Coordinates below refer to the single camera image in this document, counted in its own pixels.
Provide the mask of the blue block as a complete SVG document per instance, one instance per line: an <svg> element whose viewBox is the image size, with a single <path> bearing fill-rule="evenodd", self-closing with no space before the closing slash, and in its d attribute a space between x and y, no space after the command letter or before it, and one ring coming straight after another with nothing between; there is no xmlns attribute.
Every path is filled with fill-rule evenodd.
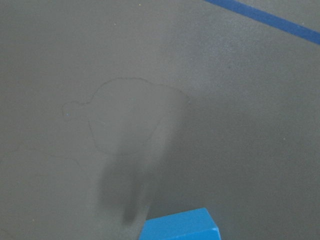
<svg viewBox="0 0 320 240"><path fill-rule="evenodd" d="M218 226L206 208L149 219L140 240L221 240Z"/></svg>

